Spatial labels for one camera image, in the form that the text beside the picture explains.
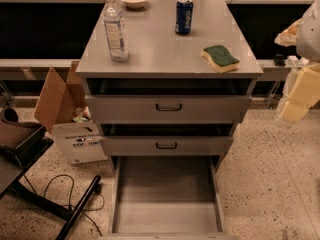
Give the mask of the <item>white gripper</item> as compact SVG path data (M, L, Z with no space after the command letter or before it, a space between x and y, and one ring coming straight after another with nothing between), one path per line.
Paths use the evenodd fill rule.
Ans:
M277 45L296 45L296 51L310 61L320 62L320 0L316 0L303 14L277 35ZM309 109L320 101L320 64L293 68L285 82L283 98L278 104L278 120L283 124L299 122Z

